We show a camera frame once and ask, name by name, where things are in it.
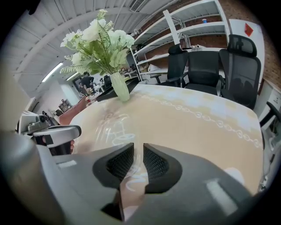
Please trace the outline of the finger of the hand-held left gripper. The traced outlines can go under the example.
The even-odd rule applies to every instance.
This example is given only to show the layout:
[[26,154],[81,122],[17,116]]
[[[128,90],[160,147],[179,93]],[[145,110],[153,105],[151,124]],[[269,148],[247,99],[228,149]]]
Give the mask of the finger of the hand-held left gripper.
[[51,130],[69,138],[78,138],[82,134],[81,127],[78,125],[53,126]]

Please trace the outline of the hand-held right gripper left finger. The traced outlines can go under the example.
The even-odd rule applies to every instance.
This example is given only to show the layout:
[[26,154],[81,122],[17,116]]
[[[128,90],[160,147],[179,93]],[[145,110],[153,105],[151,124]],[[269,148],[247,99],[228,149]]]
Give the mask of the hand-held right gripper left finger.
[[121,225],[120,184],[133,164],[134,144],[52,156],[38,146],[42,174],[64,225]]

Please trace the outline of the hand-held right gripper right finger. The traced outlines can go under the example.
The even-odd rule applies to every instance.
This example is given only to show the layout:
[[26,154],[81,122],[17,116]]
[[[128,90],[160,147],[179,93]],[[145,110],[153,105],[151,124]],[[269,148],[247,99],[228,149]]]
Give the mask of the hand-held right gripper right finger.
[[251,198],[205,158],[154,144],[143,149],[148,184],[129,225],[230,225]]

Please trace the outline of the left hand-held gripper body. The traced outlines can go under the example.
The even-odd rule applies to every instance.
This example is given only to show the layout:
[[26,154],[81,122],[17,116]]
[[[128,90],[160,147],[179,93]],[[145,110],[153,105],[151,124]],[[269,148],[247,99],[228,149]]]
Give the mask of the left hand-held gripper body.
[[33,134],[48,129],[69,128],[70,125],[52,125],[50,119],[44,114],[35,114],[33,112],[23,112],[18,121],[18,133],[29,136],[36,144],[47,147],[51,155],[68,155],[70,154],[70,142],[56,147],[50,147],[47,144],[47,134],[34,136]]

